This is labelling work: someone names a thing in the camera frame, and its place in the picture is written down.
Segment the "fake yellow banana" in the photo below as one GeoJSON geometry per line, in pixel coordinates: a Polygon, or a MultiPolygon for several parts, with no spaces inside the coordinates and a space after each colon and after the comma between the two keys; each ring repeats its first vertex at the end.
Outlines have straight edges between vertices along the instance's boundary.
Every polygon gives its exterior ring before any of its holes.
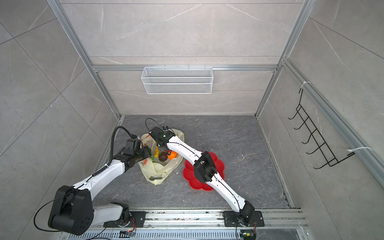
{"type": "Polygon", "coordinates": [[[158,157],[159,157],[159,154],[160,154],[160,151],[159,151],[158,147],[156,147],[156,149],[155,149],[155,153],[154,153],[154,157],[155,157],[155,158],[158,158],[158,157]]]}

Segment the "fake dark brown fruit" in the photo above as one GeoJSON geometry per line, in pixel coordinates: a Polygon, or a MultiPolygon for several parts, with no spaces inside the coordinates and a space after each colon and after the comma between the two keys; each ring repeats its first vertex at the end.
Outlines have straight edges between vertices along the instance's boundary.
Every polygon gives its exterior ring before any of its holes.
{"type": "Polygon", "coordinates": [[[167,152],[161,152],[161,153],[159,153],[158,158],[159,158],[159,161],[163,163],[163,162],[168,160],[168,153],[167,152]]]}

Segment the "fake orange fruit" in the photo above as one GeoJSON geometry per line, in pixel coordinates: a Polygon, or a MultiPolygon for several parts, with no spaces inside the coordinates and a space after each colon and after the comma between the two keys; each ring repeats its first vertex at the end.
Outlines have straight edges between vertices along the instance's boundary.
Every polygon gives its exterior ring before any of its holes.
{"type": "Polygon", "coordinates": [[[168,159],[172,160],[178,156],[178,153],[175,151],[168,151],[168,159]]]}

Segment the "cream translucent plastic bag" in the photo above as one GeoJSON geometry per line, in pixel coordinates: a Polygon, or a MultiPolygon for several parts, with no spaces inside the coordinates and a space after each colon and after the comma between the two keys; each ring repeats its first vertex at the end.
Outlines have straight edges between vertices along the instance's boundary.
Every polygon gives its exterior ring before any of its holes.
{"type": "Polygon", "coordinates": [[[144,146],[150,148],[151,156],[138,162],[139,167],[148,182],[160,185],[181,164],[184,158],[178,154],[176,158],[168,159],[162,163],[159,161],[159,158],[154,157],[157,147],[155,140],[149,134],[144,134],[141,136],[141,141],[144,146]]]}

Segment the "red flower-shaped plastic plate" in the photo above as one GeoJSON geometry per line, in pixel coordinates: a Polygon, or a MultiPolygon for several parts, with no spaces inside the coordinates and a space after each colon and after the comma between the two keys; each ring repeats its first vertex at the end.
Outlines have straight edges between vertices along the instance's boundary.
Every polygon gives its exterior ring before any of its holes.
{"type": "Polygon", "coordinates": [[[223,180],[225,179],[225,164],[216,154],[212,152],[209,152],[209,154],[210,159],[204,163],[191,164],[189,161],[185,161],[183,176],[194,190],[212,191],[213,188],[208,183],[213,180],[215,173],[218,173],[223,180]]]}

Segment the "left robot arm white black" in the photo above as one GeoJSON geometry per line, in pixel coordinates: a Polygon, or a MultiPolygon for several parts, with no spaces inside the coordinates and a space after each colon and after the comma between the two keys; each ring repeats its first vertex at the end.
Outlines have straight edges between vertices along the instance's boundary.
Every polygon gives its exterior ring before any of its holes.
{"type": "Polygon", "coordinates": [[[150,156],[151,149],[141,140],[127,140],[126,146],[113,156],[109,164],[105,164],[86,179],[57,190],[48,226],[80,236],[90,227],[100,224],[115,224],[120,227],[130,224],[132,215],[128,205],[110,203],[94,207],[93,200],[115,178],[150,156]]]}

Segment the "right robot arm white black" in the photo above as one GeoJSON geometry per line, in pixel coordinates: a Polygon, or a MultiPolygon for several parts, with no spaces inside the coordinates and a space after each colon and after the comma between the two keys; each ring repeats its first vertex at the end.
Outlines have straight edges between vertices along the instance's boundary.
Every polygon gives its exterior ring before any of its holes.
{"type": "Polygon", "coordinates": [[[171,130],[154,127],[149,131],[150,136],[156,141],[157,146],[178,153],[194,167],[194,175],[202,184],[208,184],[216,190],[237,213],[237,222],[248,227],[253,223],[255,208],[253,205],[238,195],[218,173],[210,153],[198,151],[184,143],[171,130]]]}

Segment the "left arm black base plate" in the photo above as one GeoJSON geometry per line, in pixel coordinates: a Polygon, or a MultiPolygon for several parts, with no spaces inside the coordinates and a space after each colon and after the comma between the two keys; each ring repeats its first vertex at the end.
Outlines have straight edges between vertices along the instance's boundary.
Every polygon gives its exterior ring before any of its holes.
{"type": "Polygon", "coordinates": [[[104,228],[142,228],[146,219],[145,211],[123,212],[116,221],[103,224],[104,228]]]}

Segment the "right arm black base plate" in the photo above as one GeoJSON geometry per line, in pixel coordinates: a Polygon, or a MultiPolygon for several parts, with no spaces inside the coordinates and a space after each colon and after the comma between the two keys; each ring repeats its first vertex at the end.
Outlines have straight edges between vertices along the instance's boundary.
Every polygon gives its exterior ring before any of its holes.
{"type": "Polygon", "coordinates": [[[224,211],[223,218],[225,222],[225,227],[264,227],[264,217],[261,211],[254,211],[254,214],[251,219],[238,220],[239,214],[234,211],[224,211]]]}

